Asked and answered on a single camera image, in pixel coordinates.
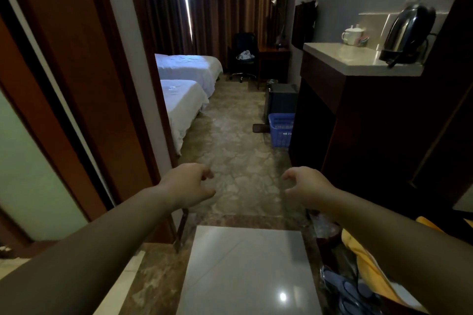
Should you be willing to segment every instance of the white bed sheet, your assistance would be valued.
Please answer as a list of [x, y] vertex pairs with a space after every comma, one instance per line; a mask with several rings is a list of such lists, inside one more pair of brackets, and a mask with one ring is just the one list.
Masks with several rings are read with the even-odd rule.
[[154, 54], [160, 79], [193, 80], [212, 96], [215, 82], [223, 73], [222, 64], [213, 56]]
[[192, 80], [161, 80], [164, 102], [177, 154], [187, 130], [209, 99], [198, 83]]

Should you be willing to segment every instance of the hand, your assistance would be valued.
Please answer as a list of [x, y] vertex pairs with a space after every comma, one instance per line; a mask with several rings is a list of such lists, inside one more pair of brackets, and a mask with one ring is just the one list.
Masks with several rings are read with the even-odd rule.
[[213, 173], [207, 166], [184, 163], [171, 169], [156, 187], [166, 195], [174, 210], [189, 208], [215, 195], [215, 189], [201, 185], [208, 178], [213, 178]]
[[282, 179], [296, 181], [294, 187], [286, 189], [287, 198], [301, 202], [310, 209], [316, 209], [318, 200], [337, 189], [322, 173], [309, 167], [290, 168], [284, 172]]

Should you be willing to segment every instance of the white cup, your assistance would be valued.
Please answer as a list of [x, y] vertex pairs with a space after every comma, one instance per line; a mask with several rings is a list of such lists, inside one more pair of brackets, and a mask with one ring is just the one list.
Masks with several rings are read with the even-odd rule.
[[352, 27], [345, 30], [342, 33], [341, 39], [345, 44], [348, 45], [357, 45], [358, 39], [363, 35], [363, 29], [360, 29], [359, 25], [356, 28]]

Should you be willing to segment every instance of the bed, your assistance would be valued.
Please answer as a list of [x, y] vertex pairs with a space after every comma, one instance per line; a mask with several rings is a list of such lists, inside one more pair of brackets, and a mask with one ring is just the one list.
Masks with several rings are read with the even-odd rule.
[[154, 54], [160, 79], [193, 80], [212, 96], [215, 82], [223, 73], [222, 64], [216, 57], [199, 55]]
[[161, 80], [164, 102], [168, 111], [169, 124], [174, 146], [178, 155], [187, 130], [199, 111], [209, 99], [198, 83], [192, 80]]

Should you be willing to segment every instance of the office chair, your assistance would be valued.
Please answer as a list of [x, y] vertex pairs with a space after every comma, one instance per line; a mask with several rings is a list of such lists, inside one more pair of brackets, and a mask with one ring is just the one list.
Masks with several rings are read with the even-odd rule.
[[[248, 60], [238, 60], [237, 56], [245, 50], [249, 50], [253, 59]], [[254, 77], [257, 73], [257, 58], [258, 58], [258, 41], [254, 33], [237, 33], [233, 38], [233, 47], [229, 49], [229, 63], [231, 70], [234, 73], [231, 74], [230, 79], [233, 79], [233, 76], [239, 75], [240, 82], [243, 82], [245, 76]]]

